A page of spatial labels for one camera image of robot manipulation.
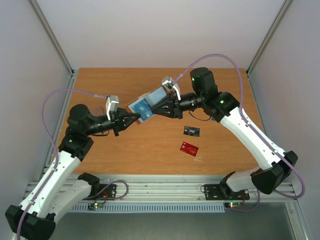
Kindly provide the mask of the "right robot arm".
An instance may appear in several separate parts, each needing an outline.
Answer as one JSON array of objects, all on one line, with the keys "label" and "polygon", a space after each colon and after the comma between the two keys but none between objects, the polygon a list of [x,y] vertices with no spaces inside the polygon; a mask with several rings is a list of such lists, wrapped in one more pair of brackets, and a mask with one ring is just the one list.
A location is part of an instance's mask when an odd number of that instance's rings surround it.
[{"label": "right robot arm", "polygon": [[273,143],[248,117],[240,103],[229,92],[218,90],[214,74],[206,67],[190,72],[193,92],[181,94],[171,77],[162,80],[167,95],[152,107],[152,113],[172,119],[182,119],[185,111],[203,109],[214,121],[222,124],[249,150],[258,167],[231,172],[219,183],[225,198],[239,191],[255,188],[270,195],[291,174],[298,160],[294,151],[286,152]]}]

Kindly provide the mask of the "red VIP card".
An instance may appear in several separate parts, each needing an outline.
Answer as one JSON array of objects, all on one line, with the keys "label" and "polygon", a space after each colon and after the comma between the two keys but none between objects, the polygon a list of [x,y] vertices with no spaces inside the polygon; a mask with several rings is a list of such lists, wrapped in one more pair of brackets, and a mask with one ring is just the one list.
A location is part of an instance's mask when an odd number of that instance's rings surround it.
[{"label": "red VIP card", "polygon": [[181,144],[180,151],[195,157],[199,151],[199,148],[195,145],[192,145],[184,141]]}]

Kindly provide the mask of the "black VIP card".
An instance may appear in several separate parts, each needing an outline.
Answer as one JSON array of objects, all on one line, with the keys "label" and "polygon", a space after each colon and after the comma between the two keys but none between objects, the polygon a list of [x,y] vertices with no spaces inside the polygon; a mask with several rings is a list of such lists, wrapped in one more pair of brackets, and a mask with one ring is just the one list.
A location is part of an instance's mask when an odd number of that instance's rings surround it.
[{"label": "black VIP card", "polygon": [[192,127],[192,126],[185,126],[183,130],[183,134],[192,137],[199,137],[200,136],[200,128]]}]

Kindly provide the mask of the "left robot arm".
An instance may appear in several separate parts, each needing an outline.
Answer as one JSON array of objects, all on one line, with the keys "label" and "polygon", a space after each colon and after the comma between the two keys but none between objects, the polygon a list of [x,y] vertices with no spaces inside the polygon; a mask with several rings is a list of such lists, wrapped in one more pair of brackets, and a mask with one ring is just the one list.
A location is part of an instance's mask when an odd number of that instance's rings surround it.
[{"label": "left robot arm", "polygon": [[109,130],[118,136],[140,116],[124,108],[94,116],[84,104],[73,106],[69,111],[65,136],[49,169],[19,205],[10,205],[5,212],[15,238],[48,240],[59,220],[75,204],[81,200],[96,199],[104,190],[100,179],[90,173],[81,174],[68,190],[61,195],[57,193],[93,146],[92,136]]}]

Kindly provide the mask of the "brown leather card holder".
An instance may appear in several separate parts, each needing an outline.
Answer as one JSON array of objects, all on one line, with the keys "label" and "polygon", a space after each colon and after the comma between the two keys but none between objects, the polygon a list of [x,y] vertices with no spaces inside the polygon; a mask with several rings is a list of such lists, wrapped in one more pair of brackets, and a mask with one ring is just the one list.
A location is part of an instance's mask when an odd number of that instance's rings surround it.
[{"label": "brown leather card holder", "polygon": [[[162,100],[165,96],[167,95],[166,90],[162,87],[162,86],[158,86],[156,89],[152,90],[151,92],[147,92],[144,93],[143,95],[139,96],[138,98],[132,100],[131,102],[127,103],[123,109],[126,109],[128,112],[132,112],[129,109],[129,105],[135,101],[137,101],[138,99],[145,99],[148,104],[150,105],[151,109],[152,107],[157,104],[160,100]],[[102,106],[98,106],[96,108],[93,108],[91,113],[95,116],[95,117],[99,117],[99,116],[105,116],[107,118],[106,115],[106,102],[104,105]]]}]

